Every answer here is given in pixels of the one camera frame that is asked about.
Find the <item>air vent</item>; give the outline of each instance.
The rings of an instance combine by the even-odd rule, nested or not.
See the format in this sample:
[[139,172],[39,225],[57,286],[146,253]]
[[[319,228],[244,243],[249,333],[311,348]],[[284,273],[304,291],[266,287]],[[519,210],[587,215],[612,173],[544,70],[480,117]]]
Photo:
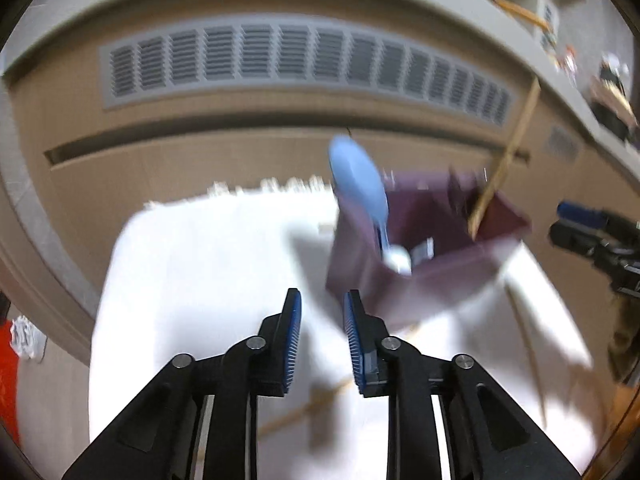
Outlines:
[[429,68],[429,56],[417,50],[411,50],[411,60],[404,82],[404,91],[422,97],[424,93],[424,80],[427,78]]
[[478,107],[480,105],[480,98],[482,97],[482,90],[484,89],[484,79],[479,75],[474,76],[474,80],[471,83],[471,92],[466,100],[466,112],[468,114],[477,115]]
[[111,53],[111,92],[116,97],[132,93],[136,82],[133,71],[133,49],[117,48]]
[[469,81],[469,72],[463,68],[457,68],[454,72],[451,92],[449,94],[449,105],[460,108],[462,98],[465,95],[466,83]]
[[302,14],[175,23],[100,48],[107,107],[176,92],[289,86],[370,92],[503,126],[513,94],[461,59],[384,30]]
[[404,48],[398,44],[385,43],[382,47],[382,61],[378,73],[378,84],[380,86],[397,89],[400,81],[400,67]]
[[270,49],[271,27],[269,25],[243,26],[240,74],[243,77],[268,76]]
[[195,30],[172,34],[171,39],[171,81],[188,83],[198,78],[198,39]]
[[433,78],[429,85],[428,97],[429,101],[443,102],[444,91],[449,81],[449,72],[451,65],[444,59],[436,59],[435,68],[433,69]]
[[278,74],[282,77],[306,77],[307,27],[280,28]]
[[164,40],[152,38],[138,44],[140,88],[164,86]]
[[232,79],[234,76],[233,27],[206,28],[204,77],[208,80]]
[[343,39],[344,35],[341,32],[318,30],[314,63],[316,78],[338,79]]
[[353,37],[351,53],[349,56],[349,70],[347,79],[349,83],[371,83],[371,67],[376,50],[375,38]]

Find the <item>wooden stick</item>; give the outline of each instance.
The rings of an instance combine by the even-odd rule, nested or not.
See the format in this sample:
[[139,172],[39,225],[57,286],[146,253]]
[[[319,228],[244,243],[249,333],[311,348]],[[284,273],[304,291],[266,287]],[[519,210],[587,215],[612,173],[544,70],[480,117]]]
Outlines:
[[513,156],[518,150],[522,137],[524,137],[524,134],[527,131],[533,111],[536,108],[536,104],[538,104],[539,96],[540,82],[537,77],[534,77],[531,83],[531,88],[529,89],[529,95],[527,96],[527,100],[524,103],[524,107],[520,113],[520,117],[518,118],[518,123],[511,134],[511,139],[509,139],[507,147],[504,149],[498,168],[494,171],[494,174],[492,174],[489,182],[484,187],[484,190],[482,190],[474,210],[471,215],[469,215],[467,227],[469,235],[473,240],[476,239],[478,229],[480,228],[482,218],[484,218],[484,213],[486,213],[486,208],[488,207],[489,202],[491,202],[495,192],[498,191],[498,188],[504,183],[504,180],[507,177],[507,172],[513,162]]

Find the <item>silver bolt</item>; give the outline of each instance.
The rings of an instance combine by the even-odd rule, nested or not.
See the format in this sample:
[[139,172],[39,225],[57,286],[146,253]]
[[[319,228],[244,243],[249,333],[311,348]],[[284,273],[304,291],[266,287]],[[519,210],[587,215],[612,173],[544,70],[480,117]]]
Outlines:
[[251,350],[259,350],[260,348],[263,348],[266,344],[267,342],[264,340],[264,338],[260,337],[259,335],[254,335],[253,337],[250,337],[249,339],[246,340],[246,345]]
[[175,368],[185,368],[189,366],[192,361],[193,357],[191,357],[189,354],[178,354],[177,356],[174,356],[173,359],[171,359],[171,364]]
[[387,350],[398,350],[402,341],[400,341],[397,337],[385,337],[382,340],[382,346]]
[[469,370],[474,365],[474,359],[470,355],[460,354],[456,357],[456,364],[465,370]]

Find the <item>white tablecloth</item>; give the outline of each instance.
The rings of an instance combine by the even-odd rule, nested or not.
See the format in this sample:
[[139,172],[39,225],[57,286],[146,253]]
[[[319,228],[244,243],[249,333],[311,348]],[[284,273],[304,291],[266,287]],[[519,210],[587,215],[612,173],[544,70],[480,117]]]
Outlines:
[[[210,196],[135,215],[114,248],[95,325],[91,439],[173,355],[224,353],[279,312],[292,286],[303,303],[296,375],[284,399],[260,400],[258,426],[351,376],[340,306],[324,290],[333,234],[322,225],[336,215],[329,189]],[[519,315],[504,281],[516,292]],[[605,407],[586,346],[524,245],[495,283],[426,316],[411,341],[443,359],[473,355],[580,471],[586,467]],[[385,478],[386,407],[386,399],[348,388],[317,415],[261,439],[258,476]]]

